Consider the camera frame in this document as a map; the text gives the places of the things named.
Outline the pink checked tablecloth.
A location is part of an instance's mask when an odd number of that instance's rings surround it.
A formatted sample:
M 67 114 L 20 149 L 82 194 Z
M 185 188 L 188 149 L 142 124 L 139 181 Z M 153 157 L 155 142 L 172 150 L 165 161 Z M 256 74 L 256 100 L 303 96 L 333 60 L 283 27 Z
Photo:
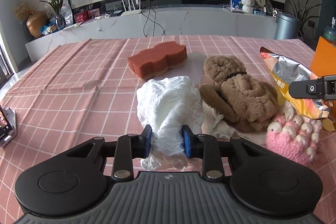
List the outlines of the pink checked tablecloth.
M 160 42 L 175 41 L 201 57 L 238 57 L 260 81 L 273 83 L 259 55 L 260 47 L 309 67 L 314 52 L 299 40 L 232 36 L 165 36 L 163 38 L 84 40 L 57 46 L 42 57 L 1 101 L 17 115 L 17 136 L 1 149 L 1 223 L 13 223 L 22 211 L 15 198 L 17 177 L 94 136 L 117 140 L 140 133 L 136 90 L 143 82 L 131 72 L 127 57 Z M 335 132 L 322 131 L 311 168 L 323 182 L 314 211 L 324 223 L 335 223 Z

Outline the blue water jug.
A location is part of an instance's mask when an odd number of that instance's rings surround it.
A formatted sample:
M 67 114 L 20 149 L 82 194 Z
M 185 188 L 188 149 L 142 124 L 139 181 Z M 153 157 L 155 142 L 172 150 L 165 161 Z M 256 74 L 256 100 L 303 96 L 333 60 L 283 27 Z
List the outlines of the blue water jug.
M 331 25 L 325 27 L 323 37 L 331 42 L 336 41 L 336 25 L 335 25 L 335 17 L 332 17 Z

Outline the orange foil snack bag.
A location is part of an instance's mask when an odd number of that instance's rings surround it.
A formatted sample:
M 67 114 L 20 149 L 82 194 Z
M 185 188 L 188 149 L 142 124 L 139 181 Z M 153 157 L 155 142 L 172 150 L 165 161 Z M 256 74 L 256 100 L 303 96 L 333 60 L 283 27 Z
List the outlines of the orange foil snack bag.
M 335 75 L 318 77 L 305 65 L 265 47 L 260 56 L 282 96 L 307 118 L 321 120 L 326 131 L 335 131 Z

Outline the brown plush toy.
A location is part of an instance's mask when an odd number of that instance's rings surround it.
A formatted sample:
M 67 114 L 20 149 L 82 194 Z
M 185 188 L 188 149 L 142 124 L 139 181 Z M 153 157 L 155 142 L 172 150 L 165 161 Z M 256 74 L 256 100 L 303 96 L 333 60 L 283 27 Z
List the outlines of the brown plush toy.
M 203 69 L 210 80 L 199 87 L 204 103 L 237 130 L 268 127 L 279 109 L 276 89 L 270 83 L 253 78 L 235 56 L 209 56 Z

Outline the cream cloth under toys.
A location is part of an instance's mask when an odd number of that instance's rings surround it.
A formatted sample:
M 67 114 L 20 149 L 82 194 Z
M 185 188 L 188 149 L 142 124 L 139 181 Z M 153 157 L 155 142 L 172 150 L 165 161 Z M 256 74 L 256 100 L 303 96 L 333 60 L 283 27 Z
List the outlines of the cream cloth under toys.
M 231 137 L 241 137 L 257 145 L 266 145 L 266 132 L 244 133 L 229 126 L 215 109 L 203 102 L 204 120 L 202 133 L 216 137 L 221 141 L 229 141 Z

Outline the white plastic bag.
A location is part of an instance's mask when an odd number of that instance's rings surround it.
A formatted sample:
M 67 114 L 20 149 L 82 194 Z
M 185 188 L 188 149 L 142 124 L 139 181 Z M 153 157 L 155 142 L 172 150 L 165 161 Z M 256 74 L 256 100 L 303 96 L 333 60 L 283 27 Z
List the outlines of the white plastic bag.
M 198 88 L 189 77 L 176 76 L 148 80 L 137 89 L 136 95 L 138 120 L 152 129 L 149 156 L 141 160 L 143 169 L 186 168 L 182 126 L 186 124 L 198 134 L 204 117 Z

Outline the pink crocheted pouch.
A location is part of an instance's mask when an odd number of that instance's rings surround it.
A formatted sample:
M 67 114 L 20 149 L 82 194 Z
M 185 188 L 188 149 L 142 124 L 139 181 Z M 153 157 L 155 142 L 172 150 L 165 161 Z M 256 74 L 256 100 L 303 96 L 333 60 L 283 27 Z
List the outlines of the pink crocheted pouch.
M 301 165 L 314 160 L 322 123 L 300 115 L 285 102 L 273 117 L 266 132 L 266 148 Z

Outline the white wifi router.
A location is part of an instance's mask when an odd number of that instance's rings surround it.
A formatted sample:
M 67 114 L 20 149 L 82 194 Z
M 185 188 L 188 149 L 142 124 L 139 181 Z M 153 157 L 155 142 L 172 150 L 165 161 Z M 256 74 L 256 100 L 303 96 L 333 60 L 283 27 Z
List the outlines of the white wifi router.
M 123 12 L 121 16 L 128 16 L 128 15 L 137 15 L 142 12 L 141 3 L 138 3 L 138 7 L 135 7 L 134 0 L 121 0 Z

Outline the tall leafy floor plant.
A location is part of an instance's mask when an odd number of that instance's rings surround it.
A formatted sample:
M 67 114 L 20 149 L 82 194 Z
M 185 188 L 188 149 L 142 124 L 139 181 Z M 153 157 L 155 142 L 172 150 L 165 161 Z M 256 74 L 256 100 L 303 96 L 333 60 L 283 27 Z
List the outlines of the tall leafy floor plant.
M 298 29 L 298 37 L 302 40 L 304 36 L 304 29 L 305 24 L 311 19 L 317 19 L 319 18 L 319 15 L 312 15 L 311 11 L 315 8 L 318 8 L 321 6 L 321 4 L 316 5 L 309 5 L 310 0 L 306 0 L 303 5 L 300 4 L 299 0 L 287 0 L 289 2 L 289 5 L 292 9 L 292 12 L 289 12 L 290 15 L 294 16 L 299 20 L 299 29 Z

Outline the white marble tv console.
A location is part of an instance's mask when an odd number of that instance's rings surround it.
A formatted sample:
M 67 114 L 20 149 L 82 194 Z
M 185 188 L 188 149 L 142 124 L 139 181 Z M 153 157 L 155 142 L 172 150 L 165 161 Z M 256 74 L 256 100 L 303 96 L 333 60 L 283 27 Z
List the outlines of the white marble tv console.
M 271 16 L 237 14 L 218 7 L 168 7 L 137 15 L 88 20 L 77 27 L 42 36 L 26 44 L 32 61 L 55 47 L 87 39 L 129 39 L 151 36 L 224 35 L 274 39 Z

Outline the red-brown wavy sponge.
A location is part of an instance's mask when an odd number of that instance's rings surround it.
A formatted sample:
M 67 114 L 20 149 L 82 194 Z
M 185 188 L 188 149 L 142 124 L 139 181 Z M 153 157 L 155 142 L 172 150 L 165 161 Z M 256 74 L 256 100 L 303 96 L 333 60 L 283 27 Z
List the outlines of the red-brown wavy sponge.
M 128 57 L 130 70 L 142 80 L 163 75 L 169 69 L 183 65 L 187 60 L 187 48 L 177 42 L 159 43 Z

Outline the grey-blue trash can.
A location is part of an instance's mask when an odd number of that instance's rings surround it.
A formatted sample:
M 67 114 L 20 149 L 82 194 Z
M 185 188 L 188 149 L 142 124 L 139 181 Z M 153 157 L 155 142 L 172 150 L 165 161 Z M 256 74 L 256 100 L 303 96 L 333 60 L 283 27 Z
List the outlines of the grey-blue trash can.
M 280 13 L 276 15 L 275 40 L 296 39 L 299 31 L 300 20 L 290 14 Z

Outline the orange storage box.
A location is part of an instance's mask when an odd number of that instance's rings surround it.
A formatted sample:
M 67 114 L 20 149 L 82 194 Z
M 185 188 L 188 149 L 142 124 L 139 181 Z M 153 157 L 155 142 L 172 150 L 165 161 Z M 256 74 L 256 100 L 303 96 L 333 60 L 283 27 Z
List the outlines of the orange storage box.
M 318 77 L 335 76 L 335 42 L 320 36 L 310 65 L 310 70 Z

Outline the brown round vase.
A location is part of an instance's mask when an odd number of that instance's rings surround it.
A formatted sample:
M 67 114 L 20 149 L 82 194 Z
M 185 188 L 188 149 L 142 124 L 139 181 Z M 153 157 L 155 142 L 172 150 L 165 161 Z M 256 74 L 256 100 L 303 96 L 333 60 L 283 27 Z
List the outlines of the brown round vase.
M 42 36 L 40 29 L 47 24 L 48 18 L 44 11 L 33 12 L 26 22 L 26 26 L 34 38 L 40 38 Z

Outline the potted green grass plant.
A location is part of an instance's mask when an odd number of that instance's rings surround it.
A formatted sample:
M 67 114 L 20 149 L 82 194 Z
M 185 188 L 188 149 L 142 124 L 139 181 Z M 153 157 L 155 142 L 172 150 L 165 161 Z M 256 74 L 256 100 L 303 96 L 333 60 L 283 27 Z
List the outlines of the potted green grass plant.
M 66 20 L 64 16 L 62 16 L 61 14 L 61 9 L 64 0 L 49 0 L 49 1 L 40 0 L 40 2 L 47 3 L 52 8 L 52 10 L 55 13 L 55 24 L 59 31 L 63 30 L 66 26 Z

